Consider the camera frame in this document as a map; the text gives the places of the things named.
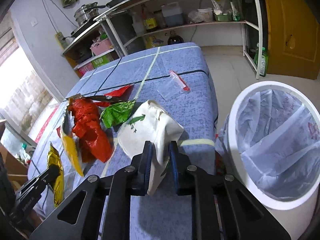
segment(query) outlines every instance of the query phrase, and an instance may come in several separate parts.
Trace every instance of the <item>green bowl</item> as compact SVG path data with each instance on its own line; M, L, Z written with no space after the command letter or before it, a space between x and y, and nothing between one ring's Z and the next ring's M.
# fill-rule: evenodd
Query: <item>green bowl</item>
M216 19L216 21L218 22L231 22L232 18L230 14L227 15L215 15L214 18Z

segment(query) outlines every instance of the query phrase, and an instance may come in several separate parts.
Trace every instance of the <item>plastic bag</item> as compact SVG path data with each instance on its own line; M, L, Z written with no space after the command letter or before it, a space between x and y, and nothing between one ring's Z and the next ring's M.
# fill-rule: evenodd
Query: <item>plastic bag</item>
M64 176L64 173L63 173L63 167L62 167L62 162L60 159L59 152L53 147L52 143L50 142L50 149L48 152L48 160L47 160L48 168L52 164L59 167L58 177L56 178L56 180L54 182L50 183L50 185L53 189L54 207L57 207L63 201L63 189L64 189L63 176Z
M130 100L126 102L115 103L108 106L101 113L101 119L107 128L113 125L118 125L120 123L126 122L131 114L136 100Z
M215 15L223 14L224 5L226 0L211 0L213 4L213 12Z
M132 87L132 85L127 85L127 86L124 86L124 87L121 87L119 89L116 89L116 90L113 90L109 93L106 93L104 94L104 96L109 96L109 97L121 97L126 91L128 88ZM99 106L99 107L108 107L111 105L110 102L108 101L103 101L103 102L94 102L95 105Z
M190 88L186 85L181 77L178 76L173 70L169 70L170 77L167 81L158 87L157 91L168 101L170 98L175 98L181 93L186 93L190 91Z
M155 145L150 168L148 194L153 195L166 174L168 145L178 141L184 128L156 102L148 100L132 115L118 136L119 145L131 159L143 151L145 141Z
M297 199L317 179L319 129L309 110L294 96L264 90L247 98L237 113L236 134L248 175L271 198ZM218 152L227 149L223 136L220 132Z
M188 13L188 19L190 23L200 23L203 22L203 16L198 11L191 11Z
M72 127L74 125L74 118L72 117L67 105L65 114L62 119L60 127L60 138L62 141L63 149L68 156L71 165L79 173L80 176L84 176L82 170L82 161L80 159L81 153L77 149L76 141L78 138L72 134Z
M106 162L112 154L107 135L100 126L99 108L88 98L75 99L70 110L75 117L72 131L79 137L83 162L95 158Z

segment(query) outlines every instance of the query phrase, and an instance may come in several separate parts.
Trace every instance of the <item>white cloth bag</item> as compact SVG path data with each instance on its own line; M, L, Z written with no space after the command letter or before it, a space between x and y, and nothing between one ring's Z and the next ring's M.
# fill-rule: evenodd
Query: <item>white cloth bag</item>
M153 195L164 178L162 174L169 161L168 145L178 141L184 128L161 108L156 101L144 102L131 117L145 115L143 120L134 124L126 124L118 136L123 151L132 159L141 154L145 141L151 141L156 148L156 156L152 157L148 194Z

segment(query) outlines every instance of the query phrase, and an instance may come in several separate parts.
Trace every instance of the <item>screw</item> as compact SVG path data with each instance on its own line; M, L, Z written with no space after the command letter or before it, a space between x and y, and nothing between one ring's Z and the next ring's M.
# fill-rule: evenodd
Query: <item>screw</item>
M232 175L232 174L226 174L224 176L225 180L227 181L234 181L235 180L235 177Z
M132 165L126 166L124 169L126 172L133 172L136 168Z
M97 176L97 175L90 175L90 176L88 177L88 181L89 181L89 182L95 182L95 181L97 181L97 179L98 179L98 176Z
M189 166L187 167L187 170L188 170L188 171L196 171L196 170L197 170L197 166L195 166L195 165L189 165Z

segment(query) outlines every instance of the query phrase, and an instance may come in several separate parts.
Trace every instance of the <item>red plastic bag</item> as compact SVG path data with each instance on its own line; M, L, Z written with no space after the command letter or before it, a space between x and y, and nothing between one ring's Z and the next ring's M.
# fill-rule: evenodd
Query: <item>red plastic bag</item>
M100 126L98 107L91 99L78 98L72 102L70 111L75 117L72 131L79 137L82 161L89 162L95 157L106 162L112 155L112 149Z
M111 96L111 97L120 97L126 92L126 90L131 87L132 85L127 85L124 87L121 87L117 90L111 91L109 93L104 94L104 96ZM100 107L108 107L110 106L110 102L95 102L95 105L100 106Z

